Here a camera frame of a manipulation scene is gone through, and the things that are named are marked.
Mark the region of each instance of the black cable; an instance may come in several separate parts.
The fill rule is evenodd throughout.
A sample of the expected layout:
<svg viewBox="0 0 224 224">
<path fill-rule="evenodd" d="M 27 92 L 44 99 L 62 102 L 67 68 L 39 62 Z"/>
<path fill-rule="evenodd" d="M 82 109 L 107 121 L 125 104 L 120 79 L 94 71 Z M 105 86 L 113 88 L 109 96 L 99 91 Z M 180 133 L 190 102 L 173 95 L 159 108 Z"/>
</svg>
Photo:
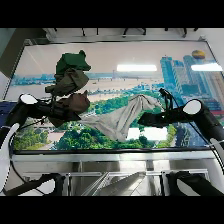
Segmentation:
<svg viewBox="0 0 224 224">
<path fill-rule="evenodd" d="M 9 149 L 12 148 L 12 139 L 14 140 L 14 136 L 15 136 L 15 134 L 12 135 L 11 138 L 9 139 Z M 21 177 L 21 175 L 18 173 L 18 171 L 16 170 L 16 168 L 15 168 L 14 163 L 12 162 L 12 160 L 10 160 L 10 165 L 12 166 L 12 169 L 14 170 L 14 172 L 16 173 L 16 175 L 19 177 L 19 179 L 20 179 L 23 183 L 27 183 L 27 181 L 25 181 L 25 180 Z M 45 195 L 45 193 L 44 193 L 43 191 L 41 191 L 41 190 L 39 190 L 39 189 L 37 189 L 37 188 L 36 188 L 36 189 L 33 189 L 33 190 L 36 190 L 36 191 L 38 191 L 39 193 Z"/>
<path fill-rule="evenodd" d="M 47 116 L 44 117 L 44 118 L 42 118 L 41 120 L 39 120 L 39 121 L 37 121 L 37 122 L 34 122 L 34 123 L 32 123 L 32 124 L 28 124 L 28 125 L 26 125 L 26 126 L 23 126 L 23 127 L 21 127 L 21 128 L 19 129 L 19 131 L 22 130 L 22 129 L 24 129 L 24 128 L 27 128 L 27 127 L 29 127 L 29 126 L 31 126 L 31 125 L 37 124 L 37 123 L 39 123 L 39 122 L 42 122 L 42 121 L 44 121 L 46 118 L 47 118 Z"/>
<path fill-rule="evenodd" d="M 174 98 L 174 96 L 173 96 L 170 92 L 168 92 L 168 93 L 172 96 L 174 102 L 175 102 L 176 105 L 177 105 L 177 108 L 179 108 L 179 105 L 178 105 L 176 99 Z M 221 170 L 222 170 L 222 172 L 223 172 L 223 175 L 224 175 L 224 164 L 223 164 L 222 160 L 220 159 L 220 156 L 219 156 L 219 155 L 216 155 L 216 153 L 215 153 L 215 149 L 212 148 L 212 147 L 210 146 L 210 142 L 208 142 L 207 139 L 204 138 L 204 136 L 197 130 L 197 128 L 196 128 L 193 124 L 191 124 L 191 122 L 190 122 L 189 120 L 188 120 L 188 123 L 189 123 L 189 124 L 191 125 L 191 127 L 198 133 L 198 135 L 199 135 L 199 136 L 200 136 L 200 137 L 201 137 L 201 138 L 208 144 L 209 148 L 211 149 L 211 151 L 213 152 L 215 158 L 217 159 L 217 161 L 218 161 L 218 163 L 219 163 L 219 165 L 220 165 L 220 167 L 221 167 Z"/>
</svg>

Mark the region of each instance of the skyscraper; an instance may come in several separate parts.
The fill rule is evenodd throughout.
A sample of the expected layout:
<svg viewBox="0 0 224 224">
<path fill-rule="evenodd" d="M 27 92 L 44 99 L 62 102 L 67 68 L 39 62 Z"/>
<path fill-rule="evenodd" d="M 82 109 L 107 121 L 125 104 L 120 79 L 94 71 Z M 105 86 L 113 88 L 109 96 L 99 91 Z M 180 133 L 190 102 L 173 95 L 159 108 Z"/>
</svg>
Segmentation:
<svg viewBox="0 0 224 224">
<path fill-rule="evenodd" d="M 189 79 L 184 68 L 184 63 L 178 60 L 173 60 L 172 69 L 177 90 L 180 94 L 183 94 L 182 85 L 189 83 Z"/>
<path fill-rule="evenodd" d="M 191 57 L 190 55 L 185 55 L 184 56 L 184 64 L 186 67 L 186 72 L 187 72 L 190 84 L 197 84 L 199 87 L 199 92 L 201 94 L 208 94 L 206 91 L 206 88 L 204 86 L 204 83 L 203 83 L 200 73 L 197 71 L 193 71 L 191 69 L 191 66 L 196 64 L 194 58 Z"/>
<path fill-rule="evenodd" d="M 162 57 L 160 64 L 163 72 L 164 83 L 176 87 L 172 69 L 172 57 Z"/>
</svg>

